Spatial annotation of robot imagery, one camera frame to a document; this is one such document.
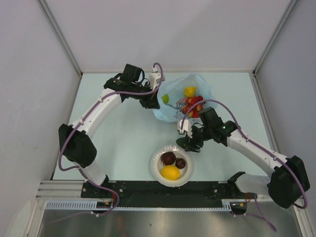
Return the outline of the small dark red plum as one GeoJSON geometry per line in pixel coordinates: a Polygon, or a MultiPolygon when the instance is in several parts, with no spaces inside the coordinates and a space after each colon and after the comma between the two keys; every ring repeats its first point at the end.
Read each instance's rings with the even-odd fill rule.
{"type": "Polygon", "coordinates": [[[176,159],[176,162],[175,162],[175,166],[178,168],[178,169],[183,169],[186,167],[186,160],[183,159],[183,158],[177,158],[176,159]]]}

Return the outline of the dark red fake plum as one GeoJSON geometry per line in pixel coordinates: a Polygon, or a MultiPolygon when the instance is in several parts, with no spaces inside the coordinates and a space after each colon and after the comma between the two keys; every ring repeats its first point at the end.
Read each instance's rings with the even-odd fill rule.
{"type": "Polygon", "coordinates": [[[172,165],[176,161],[176,155],[173,152],[163,153],[160,157],[164,165],[172,165]]]}

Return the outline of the light blue plastic bag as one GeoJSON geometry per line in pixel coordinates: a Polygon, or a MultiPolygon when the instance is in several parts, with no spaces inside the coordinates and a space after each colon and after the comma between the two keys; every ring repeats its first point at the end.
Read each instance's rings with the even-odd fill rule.
{"type": "Polygon", "coordinates": [[[157,93],[160,108],[153,110],[157,119],[164,122],[177,122],[183,118],[184,114],[181,109],[185,105],[185,87],[196,87],[195,95],[200,95],[204,99],[214,99],[210,83],[199,74],[189,74],[176,80],[166,80],[161,84],[157,93]],[[161,99],[165,94],[169,96],[167,105],[161,99]]]}

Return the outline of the yellow fake lemon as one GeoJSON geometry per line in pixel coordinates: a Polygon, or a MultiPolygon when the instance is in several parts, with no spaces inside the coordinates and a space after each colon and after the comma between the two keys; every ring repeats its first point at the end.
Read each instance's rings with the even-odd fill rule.
{"type": "Polygon", "coordinates": [[[167,165],[161,170],[161,175],[167,180],[177,180],[181,174],[179,169],[174,165],[167,165]]]}

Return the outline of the yellow fake pear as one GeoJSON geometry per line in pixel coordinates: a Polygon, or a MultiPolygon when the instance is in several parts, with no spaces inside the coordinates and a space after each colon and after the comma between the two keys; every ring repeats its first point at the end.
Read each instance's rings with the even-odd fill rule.
{"type": "Polygon", "coordinates": [[[196,87],[185,87],[184,89],[184,95],[187,98],[192,98],[195,96],[196,87]]]}

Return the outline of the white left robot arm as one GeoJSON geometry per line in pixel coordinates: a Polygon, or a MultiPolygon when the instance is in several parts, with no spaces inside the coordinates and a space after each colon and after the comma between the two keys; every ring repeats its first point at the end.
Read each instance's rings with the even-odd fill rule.
{"type": "Polygon", "coordinates": [[[97,150],[92,138],[104,119],[124,100],[138,100],[145,109],[159,109],[158,90],[164,81],[163,69],[154,63],[149,79],[144,71],[126,64],[122,73],[106,81],[94,104],[70,125],[62,124],[58,129],[60,155],[66,157],[78,169],[85,180],[93,183],[92,192],[102,198],[108,194],[106,174],[96,161],[97,150]]]}

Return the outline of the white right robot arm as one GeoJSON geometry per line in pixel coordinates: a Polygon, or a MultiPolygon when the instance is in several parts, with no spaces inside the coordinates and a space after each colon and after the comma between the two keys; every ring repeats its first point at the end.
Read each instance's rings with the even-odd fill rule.
{"type": "Polygon", "coordinates": [[[177,130],[183,137],[177,139],[178,146],[186,152],[200,152],[205,141],[213,140],[244,155],[260,167],[265,175],[250,175],[239,172],[230,178],[228,193],[239,198],[244,193],[270,197],[282,208],[289,208],[303,198],[301,209],[307,207],[306,191],[310,183],[303,161],[293,156],[288,158],[265,148],[245,134],[236,122],[223,122],[212,108],[199,113],[202,125],[192,125],[188,119],[177,122],[177,130]]]}

